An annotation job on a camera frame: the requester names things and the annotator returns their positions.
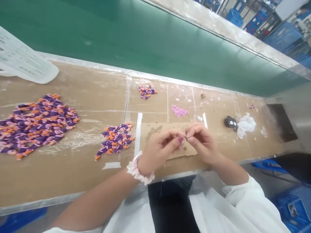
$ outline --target green conveyor belt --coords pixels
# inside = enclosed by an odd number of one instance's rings
[[[0,25],[37,51],[259,96],[308,82],[141,0],[4,0]]]

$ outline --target pink beads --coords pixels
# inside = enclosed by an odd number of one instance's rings
[[[186,109],[179,108],[177,105],[172,105],[171,109],[177,118],[179,118],[180,116],[185,116],[186,114],[189,114],[189,112]]]

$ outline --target black tool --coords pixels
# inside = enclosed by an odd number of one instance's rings
[[[233,128],[235,132],[237,131],[237,123],[233,117],[227,116],[227,118],[225,118],[224,122],[225,122],[225,125],[227,127]]]

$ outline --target white tape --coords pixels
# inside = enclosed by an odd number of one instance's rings
[[[121,168],[121,164],[120,162],[106,163],[106,165],[102,168],[102,170],[110,169],[110,168]]]
[[[204,125],[205,125],[205,128],[207,128],[207,122],[206,122],[206,116],[205,116],[205,113],[203,113],[203,120],[204,120]]]
[[[140,147],[140,128],[142,125],[142,119],[143,114],[139,113],[137,117],[137,125],[136,125],[136,137],[135,137],[135,150],[134,150],[134,156],[137,156],[139,153],[139,147]]]

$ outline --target white scrunchie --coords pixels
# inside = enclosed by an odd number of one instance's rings
[[[128,170],[127,173],[132,174],[135,179],[140,180],[146,186],[147,184],[151,183],[152,180],[155,179],[155,173],[152,172],[149,176],[143,176],[142,174],[140,174],[137,168],[137,162],[142,154],[143,154],[142,151],[140,151],[138,155],[134,157],[133,161],[129,163],[129,165],[127,166]]]

